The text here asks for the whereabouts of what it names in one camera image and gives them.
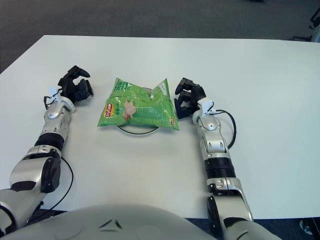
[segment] robotic hand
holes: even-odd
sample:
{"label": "robotic hand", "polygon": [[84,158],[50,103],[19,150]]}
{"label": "robotic hand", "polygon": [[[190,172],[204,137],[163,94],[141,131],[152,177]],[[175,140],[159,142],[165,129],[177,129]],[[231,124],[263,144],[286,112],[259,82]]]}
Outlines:
{"label": "robotic hand", "polygon": [[[181,80],[175,94],[179,94],[178,99],[174,99],[178,118],[186,118],[192,114],[192,121],[197,126],[200,137],[202,160],[210,193],[207,198],[207,210],[212,234],[223,234],[226,240],[279,239],[253,222],[229,153],[237,134],[232,115],[224,110],[215,110],[214,102],[206,96],[203,88],[187,78]],[[183,102],[189,102],[190,106],[181,106]],[[228,114],[232,120],[234,131],[229,145],[221,135],[221,123],[216,117],[216,114],[220,113]]]}
{"label": "robotic hand", "polygon": [[53,192],[60,183],[60,159],[68,136],[74,103],[93,95],[83,69],[74,66],[60,79],[61,87],[51,88],[51,97],[44,97],[45,124],[35,145],[14,167],[10,177],[10,188],[0,190],[0,237],[22,228],[33,212],[41,207],[46,194]]}

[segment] green chip bag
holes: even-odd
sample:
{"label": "green chip bag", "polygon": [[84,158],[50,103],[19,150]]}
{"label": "green chip bag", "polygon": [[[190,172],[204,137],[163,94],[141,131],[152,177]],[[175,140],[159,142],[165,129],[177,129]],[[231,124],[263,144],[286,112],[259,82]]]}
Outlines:
{"label": "green chip bag", "polygon": [[117,78],[101,113],[98,127],[145,124],[179,130],[167,79],[152,90]]}

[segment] wire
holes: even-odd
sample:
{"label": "wire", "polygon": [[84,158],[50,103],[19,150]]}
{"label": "wire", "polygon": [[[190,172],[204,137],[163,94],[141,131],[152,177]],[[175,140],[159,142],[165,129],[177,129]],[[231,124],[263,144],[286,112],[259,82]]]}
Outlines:
{"label": "wire", "polygon": [[233,125],[233,136],[232,136],[231,142],[230,142],[229,145],[228,145],[228,149],[230,149],[230,148],[234,145],[235,140],[236,140],[236,136],[237,136],[236,121],[235,121],[234,117],[233,117],[229,112],[227,112],[227,111],[225,111],[225,110],[221,110],[221,109],[216,110],[216,111],[217,111],[218,113],[214,113],[214,114],[212,114],[212,115],[228,114],[228,116],[230,117],[230,119],[231,119],[231,121],[232,121],[232,125]]}
{"label": "wire", "polygon": [[35,218],[29,220],[29,222],[32,222],[44,215],[46,215],[49,211],[51,211],[52,209],[54,209],[59,203],[62,202],[62,200],[67,196],[67,194],[69,193],[70,189],[71,189],[71,186],[72,186],[72,183],[74,182],[74,172],[72,171],[72,168],[70,166],[70,164],[67,162],[67,160],[65,160],[63,157],[61,157],[61,159],[68,165],[69,169],[70,169],[70,172],[71,172],[71,182],[70,182],[70,185],[69,185],[69,188],[68,190],[66,191],[66,193],[64,194],[64,196],[53,206],[51,207],[50,209],[48,209],[47,211],[45,211],[43,214],[39,215],[39,216],[36,216]]}
{"label": "wire", "polygon": [[55,100],[53,100],[52,102],[47,103],[47,99],[53,98],[53,97],[54,97],[55,95],[57,95],[61,90],[62,90],[62,88],[58,89],[58,91],[57,91],[55,94],[53,94],[52,96],[44,96],[44,97],[43,97],[43,103],[44,103],[44,106],[45,106],[45,109],[46,109],[46,110],[48,110],[49,105],[53,104],[54,101],[55,101]]}

